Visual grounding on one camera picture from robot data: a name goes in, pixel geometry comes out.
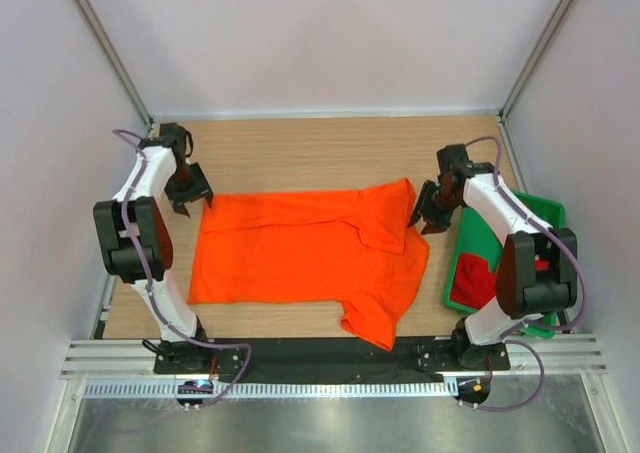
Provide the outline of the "orange t shirt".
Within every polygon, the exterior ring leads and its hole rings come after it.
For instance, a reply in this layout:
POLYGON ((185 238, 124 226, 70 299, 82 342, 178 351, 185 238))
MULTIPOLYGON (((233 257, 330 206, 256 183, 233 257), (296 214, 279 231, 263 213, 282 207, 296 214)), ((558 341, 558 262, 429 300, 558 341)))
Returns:
POLYGON ((205 206, 188 301, 334 301, 340 326, 383 350, 414 302, 429 244, 407 178, 360 190, 226 194, 205 206))

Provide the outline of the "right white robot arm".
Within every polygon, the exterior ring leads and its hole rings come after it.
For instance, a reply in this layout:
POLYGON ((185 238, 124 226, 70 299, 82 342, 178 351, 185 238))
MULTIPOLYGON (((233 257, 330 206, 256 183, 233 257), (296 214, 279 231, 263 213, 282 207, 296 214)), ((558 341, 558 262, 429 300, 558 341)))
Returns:
POLYGON ((584 274, 577 261, 577 238, 534 214, 506 186, 496 164, 474 162, 464 144, 437 153, 440 174, 426 181, 410 225, 425 234, 442 233, 456 209, 473 209, 502 246, 494 297, 458 321, 451 333, 454 364, 479 370, 511 332, 574 306, 584 274))

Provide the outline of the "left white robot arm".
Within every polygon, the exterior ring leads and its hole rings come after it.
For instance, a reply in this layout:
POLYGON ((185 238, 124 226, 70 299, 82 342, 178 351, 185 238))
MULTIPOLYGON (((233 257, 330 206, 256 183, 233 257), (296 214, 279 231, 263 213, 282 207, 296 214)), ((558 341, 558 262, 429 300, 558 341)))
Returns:
POLYGON ((155 355, 154 372, 202 373, 213 350, 172 273, 173 244, 159 201, 165 196, 175 213, 187 216, 189 203, 210 206, 214 193, 191 161, 193 137, 183 126, 163 123, 157 135, 146 138, 121 129, 114 134, 134 148, 136 163, 112 199, 93 207, 104 266, 141 296, 160 329, 158 342, 142 341, 155 355))

